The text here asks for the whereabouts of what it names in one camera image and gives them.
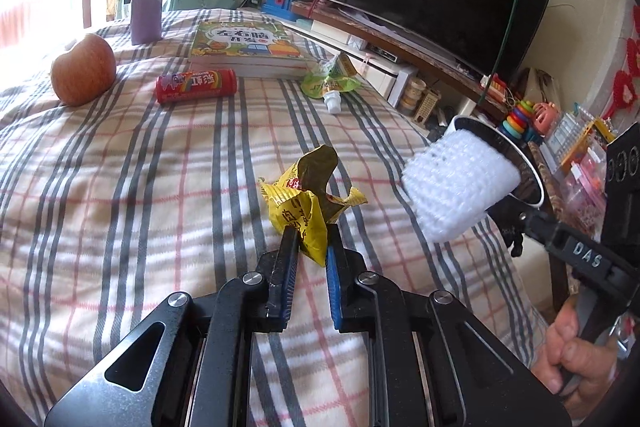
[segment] pink toy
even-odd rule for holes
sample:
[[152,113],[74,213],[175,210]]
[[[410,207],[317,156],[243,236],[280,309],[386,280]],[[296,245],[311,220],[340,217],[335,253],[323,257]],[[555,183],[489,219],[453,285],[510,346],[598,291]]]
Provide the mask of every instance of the pink toy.
[[535,117],[531,124],[540,136],[545,136],[551,130],[551,127],[560,115],[558,108],[553,102],[537,103],[533,106],[533,113]]

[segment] plaid bedspread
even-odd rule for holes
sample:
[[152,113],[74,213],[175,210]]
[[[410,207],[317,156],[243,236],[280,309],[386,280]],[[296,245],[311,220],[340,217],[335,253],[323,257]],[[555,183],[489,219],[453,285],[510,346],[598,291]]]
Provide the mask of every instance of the plaid bedspread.
[[[155,102],[199,22],[250,17],[169,12],[146,46],[126,21],[101,29],[117,81],[80,108],[59,105],[45,72],[0,91],[0,380],[36,422],[169,293],[212,293],[276,248],[257,180],[323,143],[340,156],[329,193],[369,199],[340,218],[345,245],[405,290],[452,291],[532,362],[544,323],[495,225],[424,240],[400,177],[426,142],[374,89],[338,116],[296,82],[254,78],[229,98]],[[306,257],[289,327],[257,338],[251,386],[251,426],[368,425],[363,338],[334,331],[324,269]]]

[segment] human hand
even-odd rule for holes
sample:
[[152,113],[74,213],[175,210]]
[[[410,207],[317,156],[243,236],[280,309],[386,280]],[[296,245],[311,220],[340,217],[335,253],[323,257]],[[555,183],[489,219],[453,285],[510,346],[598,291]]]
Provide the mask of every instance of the human hand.
[[547,328],[545,343],[538,350],[531,372],[554,394],[562,388],[559,365],[580,375],[580,385],[565,400],[564,406],[571,418],[581,419],[597,406],[609,389],[618,352],[615,338],[609,339],[604,347],[577,338],[575,301],[575,296],[567,300],[556,321]]

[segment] book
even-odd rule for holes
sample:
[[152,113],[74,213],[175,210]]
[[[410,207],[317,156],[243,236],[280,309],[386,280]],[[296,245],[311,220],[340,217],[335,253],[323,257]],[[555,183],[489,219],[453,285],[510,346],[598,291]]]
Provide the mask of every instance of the book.
[[277,22],[202,22],[193,40],[191,71],[230,69],[238,76],[303,78],[306,59]]

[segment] book cover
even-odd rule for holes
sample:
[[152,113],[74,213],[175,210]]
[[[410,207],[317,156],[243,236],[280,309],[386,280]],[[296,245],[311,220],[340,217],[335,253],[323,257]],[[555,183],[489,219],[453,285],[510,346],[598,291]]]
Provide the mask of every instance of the book cover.
[[277,22],[203,22],[191,48],[192,62],[295,65],[305,58]]

